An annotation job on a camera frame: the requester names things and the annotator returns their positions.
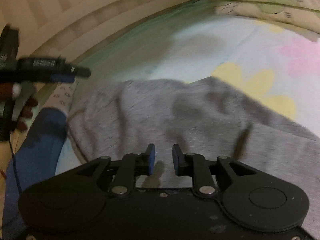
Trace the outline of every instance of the pink flower print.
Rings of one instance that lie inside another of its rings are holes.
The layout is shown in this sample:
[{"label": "pink flower print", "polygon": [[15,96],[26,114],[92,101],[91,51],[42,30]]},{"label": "pink flower print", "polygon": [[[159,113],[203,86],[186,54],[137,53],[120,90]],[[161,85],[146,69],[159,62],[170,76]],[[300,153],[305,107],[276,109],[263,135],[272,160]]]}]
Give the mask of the pink flower print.
[{"label": "pink flower print", "polygon": [[281,47],[280,53],[290,57],[287,71],[290,76],[320,76],[320,44],[305,38],[295,38]]}]

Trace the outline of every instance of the black cable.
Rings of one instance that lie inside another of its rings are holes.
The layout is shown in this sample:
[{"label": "black cable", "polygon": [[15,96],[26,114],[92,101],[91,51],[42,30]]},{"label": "black cable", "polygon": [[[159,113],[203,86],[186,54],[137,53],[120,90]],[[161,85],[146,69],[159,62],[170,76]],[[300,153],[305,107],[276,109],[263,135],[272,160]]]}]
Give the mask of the black cable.
[{"label": "black cable", "polygon": [[13,148],[12,148],[12,144],[11,144],[11,141],[10,141],[10,140],[9,140],[9,145],[10,145],[11,155],[12,155],[13,172],[14,172],[14,176],[15,176],[15,178],[16,178],[16,183],[17,183],[17,187],[18,187],[19,194],[21,194],[21,193],[22,193],[22,190],[21,190],[21,185],[20,185],[20,181],[19,181],[19,178],[18,178],[16,158],[15,158],[15,156],[14,156],[14,152],[13,152]]},{"label": "black cable", "polygon": [[[17,142],[19,141],[20,133],[21,133],[21,132],[18,131]],[[15,152],[15,153],[17,152],[17,147],[18,147],[18,143],[16,143],[16,147],[14,148],[14,152]]]}]

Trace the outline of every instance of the mattress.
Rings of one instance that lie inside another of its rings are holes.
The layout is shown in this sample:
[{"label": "mattress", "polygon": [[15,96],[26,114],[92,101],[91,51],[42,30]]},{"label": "mattress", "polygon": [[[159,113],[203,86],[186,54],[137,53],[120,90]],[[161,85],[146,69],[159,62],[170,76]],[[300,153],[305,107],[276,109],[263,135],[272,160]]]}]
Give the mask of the mattress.
[{"label": "mattress", "polygon": [[[320,136],[319,35],[293,25],[217,16],[198,0],[134,28],[88,55],[92,76],[74,95],[101,79],[177,79],[215,76]],[[67,139],[56,174],[79,166]]]}]

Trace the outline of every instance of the gray cloth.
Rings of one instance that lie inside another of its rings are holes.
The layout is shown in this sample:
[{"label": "gray cloth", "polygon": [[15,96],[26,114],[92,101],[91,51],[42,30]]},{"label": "gray cloth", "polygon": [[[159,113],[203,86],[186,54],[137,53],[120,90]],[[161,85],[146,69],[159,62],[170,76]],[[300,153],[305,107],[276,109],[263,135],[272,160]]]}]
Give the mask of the gray cloth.
[{"label": "gray cloth", "polygon": [[320,238],[320,139],[218,79],[104,81],[72,106],[68,125],[83,162],[102,155],[118,160],[154,143],[154,175],[140,177],[138,187],[192,185],[174,174],[175,143],[208,160],[233,156],[292,182],[310,199],[304,227]]}]

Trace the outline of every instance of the blue jeans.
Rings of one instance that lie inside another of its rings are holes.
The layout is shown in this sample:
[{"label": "blue jeans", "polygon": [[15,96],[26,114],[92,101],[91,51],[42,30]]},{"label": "blue jeans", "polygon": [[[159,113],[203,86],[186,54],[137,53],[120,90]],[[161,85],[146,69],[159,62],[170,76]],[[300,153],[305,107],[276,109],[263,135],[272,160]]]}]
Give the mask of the blue jeans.
[{"label": "blue jeans", "polygon": [[[57,109],[43,108],[15,155],[22,190],[55,175],[66,135],[66,116]],[[9,163],[6,174],[2,239],[11,240],[19,236],[26,229],[26,225],[18,210],[19,192],[12,161]]]}]

